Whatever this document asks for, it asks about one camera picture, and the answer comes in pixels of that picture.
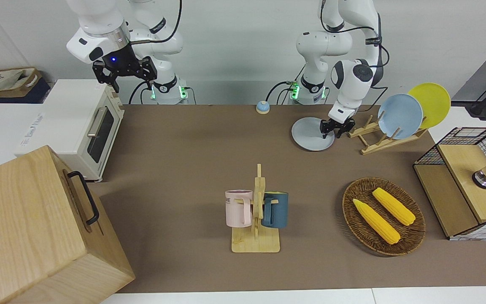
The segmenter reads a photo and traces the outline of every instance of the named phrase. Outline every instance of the wooden box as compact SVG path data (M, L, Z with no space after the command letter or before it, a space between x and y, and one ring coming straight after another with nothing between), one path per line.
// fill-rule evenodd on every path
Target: wooden box
M445 235L450 240L486 240L486 189L472 180L486 166L486 131L480 140L461 138L441 141L413 167Z
M0 165L0 303L98 304L133 279L99 198L48 146Z

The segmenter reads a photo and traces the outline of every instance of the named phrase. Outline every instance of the yellow plate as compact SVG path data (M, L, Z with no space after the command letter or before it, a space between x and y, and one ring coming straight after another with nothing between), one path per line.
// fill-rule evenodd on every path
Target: yellow plate
M436 83L422 83L416 85L408 92L409 95L417 99L423 109L423 116L426 117L421 123L421 129L427 129L442 122L449 108L451 108L451 98L446 89Z

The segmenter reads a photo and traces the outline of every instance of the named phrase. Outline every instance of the mug handle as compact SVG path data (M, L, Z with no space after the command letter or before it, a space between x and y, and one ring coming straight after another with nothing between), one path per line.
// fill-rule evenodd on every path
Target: mug handle
M243 198L243 224L251 224L251 200Z
M271 225L271 203L272 198L264 198L264 225Z

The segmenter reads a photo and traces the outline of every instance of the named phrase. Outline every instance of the wooden crate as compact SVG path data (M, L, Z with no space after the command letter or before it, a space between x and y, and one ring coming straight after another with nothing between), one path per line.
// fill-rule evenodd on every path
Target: wooden crate
M98 304L133 281L95 194L48 146L0 165L0 303Z

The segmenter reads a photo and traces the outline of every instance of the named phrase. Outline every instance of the light blue plate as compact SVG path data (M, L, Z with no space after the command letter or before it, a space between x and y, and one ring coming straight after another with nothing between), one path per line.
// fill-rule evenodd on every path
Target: light blue plate
M383 111L385 113L378 122L382 132L391 137L397 128L401 128L393 138L395 140L412 136L423 121L421 105L417 99L408 94L396 94L387 98L378 110L378 117Z

